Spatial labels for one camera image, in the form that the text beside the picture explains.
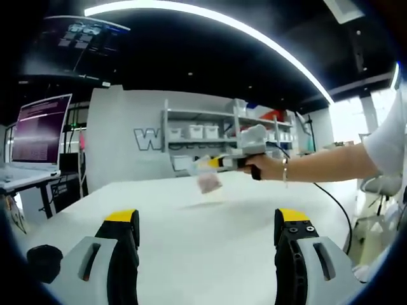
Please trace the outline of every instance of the white storage box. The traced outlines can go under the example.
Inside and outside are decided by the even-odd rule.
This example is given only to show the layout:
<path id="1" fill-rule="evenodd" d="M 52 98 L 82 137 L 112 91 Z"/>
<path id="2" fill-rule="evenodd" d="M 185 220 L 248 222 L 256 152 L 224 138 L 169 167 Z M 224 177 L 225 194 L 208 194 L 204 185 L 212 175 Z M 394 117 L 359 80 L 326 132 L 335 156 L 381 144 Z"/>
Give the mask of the white storage box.
<path id="1" fill-rule="evenodd" d="M 286 132 L 286 141 L 290 142 L 291 141 L 291 134 L 289 132 Z"/>
<path id="2" fill-rule="evenodd" d="M 172 156 L 174 170 L 187 170 L 192 165 L 191 156 Z"/>
<path id="3" fill-rule="evenodd" d="M 181 128 L 169 128 L 169 139 L 179 140 L 181 138 Z"/>
<path id="4" fill-rule="evenodd" d="M 186 129 L 186 137 L 189 139 L 203 139 L 204 126 L 203 125 L 190 125 Z"/>
<path id="5" fill-rule="evenodd" d="M 268 130 L 268 140 L 270 142 L 275 142 L 275 131 L 274 130 Z"/>
<path id="6" fill-rule="evenodd" d="M 219 126 L 207 125 L 203 127 L 203 134 L 206 139 L 219 138 Z"/>
<path id="7" fill-rule="evenodd" d="M 235 98 L 226 104 L 226 112 L 235 113 L 234 109 L 236 107 L 236 112 L 238 116 L 247 116 L 246 114 L 247 102 L 245 100 L 240 100 Z"/>
<path id="8" fill-rule="evenodd" d="M 287 142 L 288 141 L 286 132 L 280 132 L 280 141 L 281 142 Z"/>
<path id="9" fill-rule="evenodd" d="M 247 108 L 246 109 L 246 116 L 248 118 L 256 119 L 256 111 L 254 111 L 254 109 L 252 109 L 252 108 Z"/>

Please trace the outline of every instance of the bracelet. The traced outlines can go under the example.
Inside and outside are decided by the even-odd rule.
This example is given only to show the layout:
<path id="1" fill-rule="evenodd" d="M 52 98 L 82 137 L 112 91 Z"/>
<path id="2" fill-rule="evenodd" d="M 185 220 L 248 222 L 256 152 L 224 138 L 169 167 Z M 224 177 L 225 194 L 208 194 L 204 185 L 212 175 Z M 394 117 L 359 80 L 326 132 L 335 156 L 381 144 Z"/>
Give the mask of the bracelet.
<path id="1" fill-rule="evenodd" d="M 287 159 L 287 158 L 284 158 L 284 159 L 282 160 L 282 166 L 283 166 L 283 170 L 282 170 L 282 181 L 283 181 L 284 183 L 286 183 L 286 186 L 288 186 L 288 185 L 287 185 L 287 164 L 288 164 L 288 159 Z"/>

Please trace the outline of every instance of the hand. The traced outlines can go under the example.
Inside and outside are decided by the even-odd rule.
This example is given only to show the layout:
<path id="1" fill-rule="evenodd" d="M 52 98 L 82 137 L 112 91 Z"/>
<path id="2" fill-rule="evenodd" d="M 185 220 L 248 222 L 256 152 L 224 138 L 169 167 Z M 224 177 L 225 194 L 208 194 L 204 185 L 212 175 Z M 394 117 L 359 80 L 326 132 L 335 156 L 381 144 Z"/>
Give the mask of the hand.
<path id="1" fill-rule="evenodd" d="M 251 165 L 261 170 L 261 180 L 281 180 L 282 178 L 281 160 L 270 158 L 265 154 L 258 154 L 257 156 L 247 159 L 246 166 L 238 170 L 250 175 Z"/>

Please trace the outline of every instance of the black knob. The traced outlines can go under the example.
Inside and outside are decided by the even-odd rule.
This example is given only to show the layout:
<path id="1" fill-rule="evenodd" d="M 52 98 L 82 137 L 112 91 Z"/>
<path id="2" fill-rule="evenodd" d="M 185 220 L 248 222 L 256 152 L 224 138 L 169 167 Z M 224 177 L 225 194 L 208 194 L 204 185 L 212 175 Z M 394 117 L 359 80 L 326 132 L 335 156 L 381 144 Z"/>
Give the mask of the black knob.
<path id="1" fill-rule="evenodd" d="M 27 251 L 27 262 L 31 274 L 43 283 L 51 283 L 59 274 L 62 252 L 50 245 L 41 245 Z"/>

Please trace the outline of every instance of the ceiling light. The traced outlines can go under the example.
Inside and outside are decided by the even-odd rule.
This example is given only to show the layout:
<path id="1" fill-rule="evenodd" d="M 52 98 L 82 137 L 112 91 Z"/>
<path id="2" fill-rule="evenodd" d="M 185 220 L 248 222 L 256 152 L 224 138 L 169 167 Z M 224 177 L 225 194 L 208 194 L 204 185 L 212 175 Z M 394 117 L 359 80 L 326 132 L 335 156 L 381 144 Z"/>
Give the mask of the ceiling light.
<path id="1" fill-rule="evenodd" d="M 396 68 L 394 69 L 394 75 L 393 75 L 392 83 L 390 85 L 390 89 L 396 89 L 396 83 L 397 83 L 397 79 L 399 78 L 399 72 L 400 72 L 400 65 L 398 62 L 396 62 Z"/>
<path id="2" fill-rule="evenodd" d="M 184 3 L 176 3 L 170 1 L 157 1 L 157 0 L 129 0 L 129 1 L 120 1 L 120 2 L 113 2 L 109 4 L 102 4 L 98 6 L 94 6 L 93 8 L 85 9 L 85 16 L 92 16 L 100 13 L 105 13 L 107 11 L 118 11 L 118 10 L 127 10 L 130 8 L 156 8 L 162 10 L 172 10 L 172 11 L 183 11 L 185 13 L 191 13 L 194 15 L 199 15 L 202 17 L 206 17 L 209 19 L 216 20 L 218 22 L 222 22 L 223 24 L 227 24 L 235 29 L 238 29 L 253 38 L 261 41 L 269 48 L 275 50 L 278 54 L 283 56 L 286 60 L 292 63 L 295 68 L 300 70 L 310 81 L 314 84 L 314 86 L 321 92 L 321 94 L 326 98 L 329 104 L 334 104 L 333 99 L 329 96 L 329 93 L 325 90 L 325 88 L 321 85 L 321 83 L 315 78 L 314 75 L 295 57 L 293 57 L 286 49 L 281 47 L 275 41 L 271 40 L 269 37 L 265 36 L 264 34 L 260 33 L 258 30 L 249 27 L 242 22 L 239 22 L 231 17 L 228 17 L 224 14 L 220 14 L 216 11 L 211 11 L 206 8 L 200 8 L 198 6 L 184 4 Z"/>

